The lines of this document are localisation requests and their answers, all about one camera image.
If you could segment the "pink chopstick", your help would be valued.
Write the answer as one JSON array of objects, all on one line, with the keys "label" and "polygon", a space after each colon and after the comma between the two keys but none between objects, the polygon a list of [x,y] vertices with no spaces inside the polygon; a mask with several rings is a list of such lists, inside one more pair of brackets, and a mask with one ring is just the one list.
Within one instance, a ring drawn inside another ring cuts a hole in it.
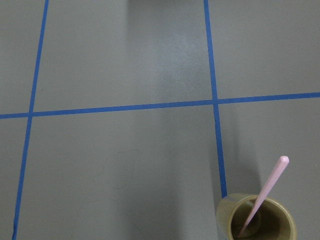
[{"label": "pink chopstick", "polygon": [[264,200],[267,198],[268,194],[272,190],[272,188],[275,186],[276,182],[288,166],[290,160],[288,156],[280,156],[278,161],[276,162],[272,172],[268,176],[268,179],[266,180],[265,184],[263,185],[260,193],[258,194],[254,205],[251,209],[251,212],[249,213],[248,217],[246,218],[245,222],[242,225],[242,228],[240,232],[238,233],[237,237],[240,238],[244,231],[246,230],[247,226],[259,210],[260,206],[264,202]]}]

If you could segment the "yellow cup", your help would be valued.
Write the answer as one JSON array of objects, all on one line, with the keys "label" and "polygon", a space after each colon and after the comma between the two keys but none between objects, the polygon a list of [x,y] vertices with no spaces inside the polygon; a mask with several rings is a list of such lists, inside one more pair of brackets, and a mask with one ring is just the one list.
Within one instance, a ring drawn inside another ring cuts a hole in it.
[{"label": "yellow cup", "polygon": [[266,198],[245,231],[238,237],[255,204],[257,196],[232,193],[225,196],[216,209],[216,222],[226,240],[296,240],[297,227],[283,204]]}]

